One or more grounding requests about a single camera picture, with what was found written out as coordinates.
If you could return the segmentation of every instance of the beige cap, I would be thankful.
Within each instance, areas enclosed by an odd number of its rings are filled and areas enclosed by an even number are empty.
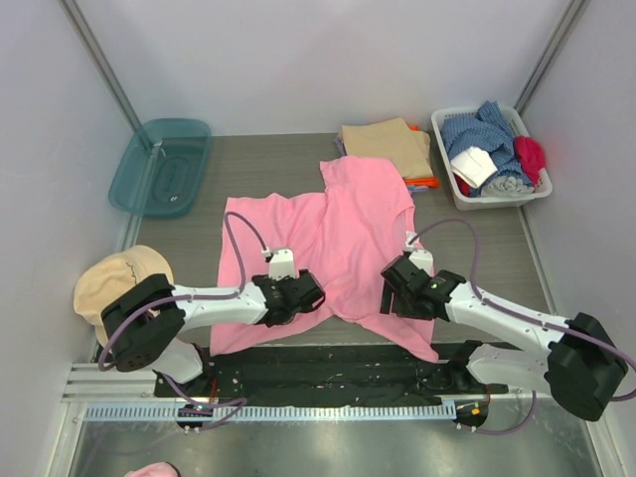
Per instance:
[[[161,254],[145,245],[107,256],[89,268],[76,284],[73,307],[95,327],[97,341],[104,346],[108,337],[101,322],[101,312],[144,278],[163,273],[174,283],[172,270]]]

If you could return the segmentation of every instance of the white cloth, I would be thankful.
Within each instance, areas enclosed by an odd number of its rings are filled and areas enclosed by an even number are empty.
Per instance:
[[[535,192],[534,187],[527,186],[519,177],[496,177],[481,190],[481,197],[523,197]]]
[[[497,166],[490,154],[479,147],[469,147],[457,154],[450,161],[450,168],[473,189],[477,189],[497,172]]]

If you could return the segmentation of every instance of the red cloth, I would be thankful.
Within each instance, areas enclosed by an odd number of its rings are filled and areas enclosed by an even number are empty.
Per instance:
[[[470,191],[470,186],[466,181],[464,181],[457,174],[454,174],[455,182],[457,182],[457,187],[459,187],[459,192],[461,192],[464,196],[468,197],[468,191]]]
[[[532,137],[518,136],[515,138],[515,153],[521,162],[521,168],[536,186],[539,182],[539,171],[546,167],[544,148]]]

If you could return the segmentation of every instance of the teal plastic tray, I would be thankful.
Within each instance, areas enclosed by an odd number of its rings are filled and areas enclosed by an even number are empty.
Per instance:
[[[194,204],[210,154],[208,125],[196,119],[154,119],[137,130],[110,185],[108,200],[131,214],[173,218]]]

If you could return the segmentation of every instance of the gray tabletop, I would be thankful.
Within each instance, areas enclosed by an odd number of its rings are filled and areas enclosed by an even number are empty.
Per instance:
[[[137,243],[161,252],[182,285],[214,286],[221,252],[222,217],[228,197],[292,197],[323,192],[318,163],[339,157],[334,134],[215,137],[210,160],[192,211],[179,219],[144,219]],[[488,291],[520,304],[548,311],[537,271],[516,209],[462,213],[452,195],[436,145],[431,165],[441,187],[413,196],[415,225],[461,217],[477,229],[481,241],[478,281]],[[437,269],[468,275],[473,239],[461,225],[447,225],[422,241]],[[185,338],[209,344],[209,330],[189,332]],[[434,341],[488,339],[476,330],[437,320]],[[334,317],[316,328],[281,340],[281,344],[383,343],[386,339]]]

